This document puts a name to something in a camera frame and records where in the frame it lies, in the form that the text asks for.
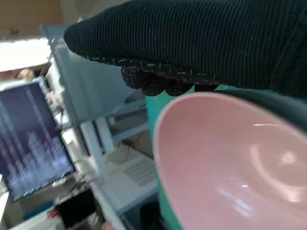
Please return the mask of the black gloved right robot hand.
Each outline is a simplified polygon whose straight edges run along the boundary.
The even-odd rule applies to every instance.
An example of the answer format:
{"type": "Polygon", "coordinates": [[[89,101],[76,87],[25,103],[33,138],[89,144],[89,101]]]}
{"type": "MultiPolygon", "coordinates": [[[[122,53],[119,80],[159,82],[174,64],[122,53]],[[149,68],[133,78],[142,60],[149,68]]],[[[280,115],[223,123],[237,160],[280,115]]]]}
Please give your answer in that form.
{"type": "Polygon", "coordinates": [[[147,96],[220,85],[307,97],[304,0],[131,0],[68,27],[73,53],[147,96]]]}

